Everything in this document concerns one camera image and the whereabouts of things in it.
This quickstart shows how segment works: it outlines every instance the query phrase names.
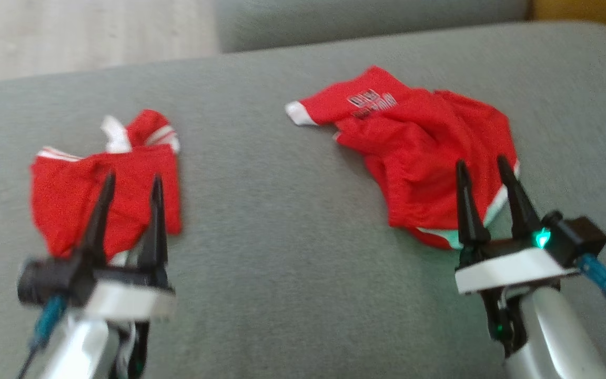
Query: red cloth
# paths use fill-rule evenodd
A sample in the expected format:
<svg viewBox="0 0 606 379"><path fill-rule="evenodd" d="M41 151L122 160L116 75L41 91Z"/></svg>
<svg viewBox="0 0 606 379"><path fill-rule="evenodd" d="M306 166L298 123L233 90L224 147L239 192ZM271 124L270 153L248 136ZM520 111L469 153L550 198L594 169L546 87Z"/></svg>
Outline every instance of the red cloth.
<svg viewBox="0 0 606 379"><path fill-rule="evenodd" d="M390 226L407 228L435 247L457 248L455 163L467 162L474 199L488 223L506 200L497 156L505 155L515 170L519 165L509 122L492 106L450 91L405 88L371 67L287 110L294 121L335 123L337 142L363 155L380 186Z"/></svg>
<svg viewBox="0 0 606 379"><path fill-rule="evenodd" d="M128 134L150 126L138 117L128 127ZM130 143L132 151L123 154L100 153L79 158L53 148L44 148L37 154L31 166L32 218L53 256L69 256L72 247L80 242L110 172L116 174L116 188L104 238L108 259L134 247L146 230L149 196L156 174L161 175L163 182L167 232L180 233L179 180L173 149L169 144L142 146L135 139Z"/></svg>

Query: red garment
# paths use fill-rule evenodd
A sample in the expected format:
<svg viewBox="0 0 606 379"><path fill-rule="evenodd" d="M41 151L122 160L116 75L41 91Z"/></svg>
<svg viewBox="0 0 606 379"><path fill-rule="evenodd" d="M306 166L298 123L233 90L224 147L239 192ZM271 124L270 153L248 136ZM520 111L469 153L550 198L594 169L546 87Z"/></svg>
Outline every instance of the red garment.
<svg viewBox="0 0 606 379"><path fill-rule="evenodd" d="M450 91L404 88L371 67L287 110L298 124L335 123L337 142L363 155L380 186L390 226L407 228L435 247L459 248L455 163L467 162L479 213L489 223L507 199L497 156L505 155L515 171L519 167L507 116Z"/></svg>
<svg viewBox="0 0 606 379"><path fill-rule="evenodd" d="M144 127L150 124L137 117L128 132ZM173 149L169 144L141 146L134 139L130 143L132 151L123 154L100 153L80 158L48 147L37 154L31 166L32 218L53 256L69 256L72 247L80 242L110 172L116 174L116 186L104 237L107 259L134 247L146 230L149 196L156 174L161 175L163 183L167 232L180 233L179 185Z"/></svg>

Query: black cable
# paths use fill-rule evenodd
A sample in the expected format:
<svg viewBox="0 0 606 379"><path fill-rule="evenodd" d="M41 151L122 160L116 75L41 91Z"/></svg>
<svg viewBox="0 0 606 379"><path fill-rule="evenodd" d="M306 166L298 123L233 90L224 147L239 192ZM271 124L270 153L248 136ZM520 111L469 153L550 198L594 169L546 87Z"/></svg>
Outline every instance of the black cable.
<svg viewBox="0 0 606 379"><path fill-rule="evenodd" d="M25 374L27 374L27 370L29 369L29 365L32 364L34 355L36 355L36 351L37 350L35 348L33 348L32 350L29 350L29 355L27 355L27 360L25 360L25 363L22 365L22 368L20 369L20 372L17 375L17 379L23 379L25 377Z"/></svg>

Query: red sleeve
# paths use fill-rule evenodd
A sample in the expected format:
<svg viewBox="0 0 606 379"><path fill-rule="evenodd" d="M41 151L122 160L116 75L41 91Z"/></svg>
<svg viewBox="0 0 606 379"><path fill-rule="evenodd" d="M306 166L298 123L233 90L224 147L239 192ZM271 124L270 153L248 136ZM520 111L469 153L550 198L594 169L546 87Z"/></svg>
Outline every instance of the red sleeve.
<svg viewBox="0 0 606 379"><path fill-rule="evenodd" d="M286 105L296 125L323 125L384 111L409 96L410 88L384 69L370 67L358 77L339 82L311 97Z"/></svg>

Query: light wood floor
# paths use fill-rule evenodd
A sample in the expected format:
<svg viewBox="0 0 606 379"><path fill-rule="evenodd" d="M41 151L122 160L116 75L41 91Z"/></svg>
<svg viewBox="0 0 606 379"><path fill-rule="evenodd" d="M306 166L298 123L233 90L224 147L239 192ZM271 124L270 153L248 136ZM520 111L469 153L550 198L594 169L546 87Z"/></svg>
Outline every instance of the light wood floor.
<svg viewBox="0 0 606 379"><path fill-rule="evenodd" d="M218 53L212 0L0 0L0 80Z"/></svg>

